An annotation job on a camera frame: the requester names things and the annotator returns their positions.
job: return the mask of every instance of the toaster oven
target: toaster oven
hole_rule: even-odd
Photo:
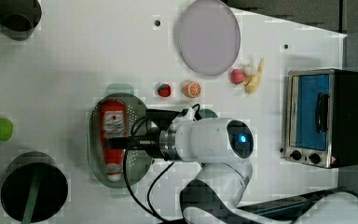
[[[284,156],[323,168],[358,164],[358,73],[289,72]]]

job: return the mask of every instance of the toaster oven knob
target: toaster oven knob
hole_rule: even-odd
[[[318,154],[315,154],[315,153],[310,155],[309,159],[313,164],[318,164],[319,162],[321,162],[321,157]]]
[[[301,152],[294,150],[290,156],[295,160],[298,161],[301,159]]]

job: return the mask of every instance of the ketchup bottle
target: ketchup bottle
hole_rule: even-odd
[[[109,138],[127,136],[125,106],[119,101],[107,101],[102,103],[100,113],[101,143],[107,178],[110,181],[118,181],[121,179],[124,150],[113,150],[105,145],[105,141]]]

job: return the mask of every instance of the ketchup label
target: ketchup label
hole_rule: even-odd
[[[103,130],[105,138],[122,137],[125,132],[123,112],[107,111],[104,113]]]

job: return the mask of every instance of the orange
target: orange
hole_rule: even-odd
[[[185,96],[187,96],[189,98],[196,98],[196,97],[200,96],[200,94],[201,94],[201,85],[195,81],[188,82],[185,85],[183,92],[184,92]]]

